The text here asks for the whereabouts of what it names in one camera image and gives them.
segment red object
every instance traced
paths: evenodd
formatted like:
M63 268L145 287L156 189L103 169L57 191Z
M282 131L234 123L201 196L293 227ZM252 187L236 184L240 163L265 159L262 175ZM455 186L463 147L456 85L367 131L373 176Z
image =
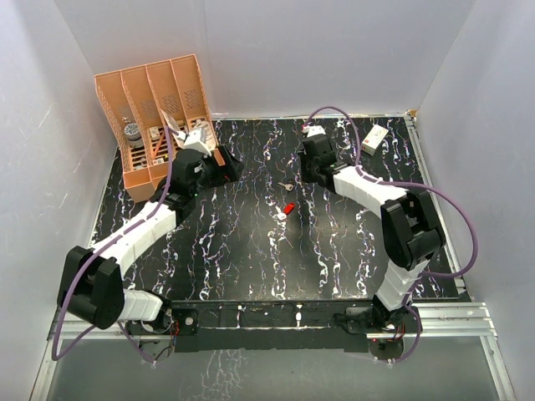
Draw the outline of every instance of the red object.
M293 202L292 203L288 203L287 206L284 208L283 212L287 216L290 213L292 213L293 209L295 209L295 204Z

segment black marble surface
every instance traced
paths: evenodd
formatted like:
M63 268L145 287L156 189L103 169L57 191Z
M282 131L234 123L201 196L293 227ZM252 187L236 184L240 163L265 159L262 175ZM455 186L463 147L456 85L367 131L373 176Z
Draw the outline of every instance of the black marble surface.
M354 157L355 134L343 119L318 121L339 154ZM362 140L373 124L389 130L382 149L361 164L384 180L422 182L401 117L354 119ZM241 180L197 198L186 221L148 250L125 277L125 288L173 300L371 298L386 270L380 220L351 200L300 180L302 119L224 120L215 128L245 168ZM291 192L278 182L292 182ZM285 221L277 215L289 202ZM119 229L141 209L125 192L115 157L93 241ZM450 272L442 252L430 264ZM426 278L415 297L457 297L453 281Z

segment purple cable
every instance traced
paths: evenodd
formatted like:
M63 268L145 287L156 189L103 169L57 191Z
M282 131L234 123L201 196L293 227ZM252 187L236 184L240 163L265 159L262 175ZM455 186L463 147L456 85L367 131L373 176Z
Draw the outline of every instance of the purple cable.
M342 109L339 109L339 108L334 107L334 106L320 107L319 109L316 109L310 115L310 117L308 117L308 119L304 123L304 125L306 126L306 125L310 124L310 122L312 121L312 118L319 111L324 110L324 109L333 109L333 110L338 111L339 113L343 114L345 118L349 119L349 121L353 125L353 129L354 129L354 132L355 132L356 137L357 137L357 145L356 145L357 155L355 157L355 169L357 170L357 173L359 175L361 175L365 179L367 179L365 173L361 170L361 167L359 165L359 161L360 161L360 139L359 139L359 134L358 134L358 131L357 131L357 127L355 126L353 120L349 117L349 115L346 112L344 112ZM385 182L385 181L382 181L382 180L371 180L371 179L367 179L367 180L374 181L378 185L392 185L392 186L399 186L399 187L403 187L403 188L405 188L405 187L406 188L411 188L411 187L412 188L421 188L421 189L424 189L424 190L430 190L431 192L434 192L435 194L437 194L438 196L443 198L445 201L447 201L450 205L452 205L459 212L459 214L465 220L466 225L468 226L468 230L470 231L470 236L471 236L471 241L472 241L472 250L471 250L470 261L468 261L468 263L466 264L465 267L463 267L460 271L455 272L455 273L422 272L420 274L420 276L415 280L413 285L410 287L410 289L406 293L405 297L403 298L403 302L402 302L403 306L404 306L405 310L415 318L418 328L417 328L417 331L416 331L416 338L415 338L414 343L412 344L412 347L410 347L409 351L407 351L404 355L402 355L400 358L398 358L396 360L397 362L401 362L401 361L406 360L416 350L416 347L418 346L418 342L420 341L420 334L421 334L421 319L420 319L420 316L418 315L418 313L413 311L407 305L407 302L409 301L410 294L412 294L412 292L415 290L416 286L418 285L418 283L420 282L420 280L421 280L421 278L423 276L439 277L439 278L455 278L455 277L459 277L459 276L462 276L462 275L466 274L466 272L468 272L470 269L472 269L472 267L476 263L477 255L479 253L479 241L477 240L476 228L474 227L474 224L472 223L471 219L468 217L468 215L465 213L465 211L461 208L461 206L459 204L457 204L454 200L452 200L452 198L450 198L448 195L446 195L442 191L437 190L437 189L433 188L432 186L429 186L429 185L426 185L426 184L418 184L416 182L403 182L403 181Z
M171 137L169 136L169 130L167 127L164 127L164 132L166 135L166 141L167 141L167 154L168 157L168 163L167 163L167 177L166 177L166 185L164 186L164 191L161 194L160 200L158 200L158 204L154 208L154 210L147 216L147 218L144 221L138 221L136 222L132 227L129 227L127 230L125 230L125 233L130 232L134 230L134 228L141 226L145 221L149 220L152 216L156 214L158 209L160 209L161 204L163 203L164 199L167 196L167 192L169 191L169 187L171 186L171 172L172 172L172 159L173 159L173 153L172 153L172 144L171 144ZM91 263L96 260L97 257L99 257L104 251L110 248L110 246L117 243L117 241L122 238L122 236L116 236L114 239L107 242L105 245L103 245L99 250L97 250L93 255L89 257L89 259L80 267L80 270L78 270L78 273L76 273L76 276L74 276L73 282L71 282L70 287L67 291L67 294L65 295L64 302L62 304L61 309L59 310L59 318L58 318L58 325L56 326L56 331L53 336L52 341L52 360L58 361L61 358L63 358L73 347L80 341L88 332L94 329L94 326L89 326L86 328L80 335L78 335L67 348L65 348L60 354L58 354L58 345L59 345L59 338L61 336L61 329L64 325L65 315L67 313L67 306L70 304L70 300L73 297L74 289L76 286L78 286L78 283L82 276L85 274L89 266L91 266ZM128 333L124 330L122 325L119 323L121 330L125 334L125 336L131 341L134 342L134 339L128 335ZM145 358L148 357L137 345L135 347L138 349L138 352L140 353L141 357Z

